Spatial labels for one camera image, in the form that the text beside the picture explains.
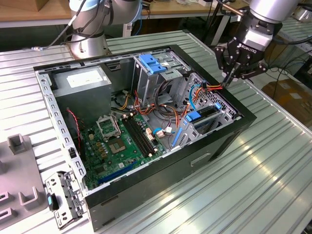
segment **sticker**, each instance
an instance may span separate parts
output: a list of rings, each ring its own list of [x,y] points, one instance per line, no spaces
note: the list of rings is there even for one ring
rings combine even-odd
[[[161,63],[160,65],[161,65],[161,66],[169,66],[169,63],[163,62],[163,63]]]
[[[72,88],[83,86],[86,84],[92,84],[107,80],[106,77],[102,78],[98,71],[84,72],[67,77],[67,81]]]
[[[286,83],[281,83],[281,84],[279,84],[280,86],[282,86],[284,89],[290,89],[291,87],[288,85],[288,84],[286,84]]]
[[[171,133],[172,127],[166,127],[165,132]]]
[[[302,97],[298,93],[290,94],[294,99],[301,99]]]

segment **yellow wire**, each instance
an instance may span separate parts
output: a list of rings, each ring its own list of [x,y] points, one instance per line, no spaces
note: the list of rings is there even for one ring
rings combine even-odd
[[[129,96],[127,95],[125,104],[124,104],[122,107],[119,108],[120,110],[124,110],[124,109],[127,107],[127,104],[128,104],[128,97],[129,97]]]
[[[207,87],[209,87],[209,88],[214,88],[214,87],[220,87],[221,86],[221,84],[220,85],[207,85]]]

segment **blue tab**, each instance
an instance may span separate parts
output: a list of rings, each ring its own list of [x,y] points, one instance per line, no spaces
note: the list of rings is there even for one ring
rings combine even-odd
[[[214,105],[216,106],[216,108],[217,108],[218,110],[221,110],[221,109],[222,109],[222,106],[221,106],[220,103],[216,102]]]
[[[191,122],[194,119],[200,118],[200,114],[197,111],[190,112],[186,115],[186,119]]]
[[[176,142],[177,142],[177,140],[179,139],[179,136],[181,135],[181,133],[182,133],[182,128],[179,128],[179,131],[178,131],[178,133],[177,133],[176,136],[175,136],[175,140],[174,140],[173,143],[171,144],[172,147],[174,147],[174,146],[176,145]]]
[[[167,70],[167,68],[161,66],[158,60],[152,55],[139,55],[139,59],[152,74],[164,72]]]
[[[48,203],[49,203],[49,205],[51,205],[51,204],[52,204],[52,199],[51,199],[51,197],[50,197],[50,196],[48,197]]]

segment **motherboard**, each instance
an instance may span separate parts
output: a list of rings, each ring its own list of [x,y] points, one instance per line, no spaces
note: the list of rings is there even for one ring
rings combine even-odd
[[[89,190],[166,153],[140,114],[99,119],[81,134]]]

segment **red cable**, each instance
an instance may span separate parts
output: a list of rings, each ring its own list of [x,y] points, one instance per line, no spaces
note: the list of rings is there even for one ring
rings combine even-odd
[[[80,154],[80,130],[79,130],[79,126],[78,126],[78,121],[77,121],[77,117],[74,115],[74,113],[70,110],[67,109],[67,111],[73,116],[75,122],[76,122],[76,127],[77,127],[77,135],[78,135],[78,147],[79,147],[79,154]]]

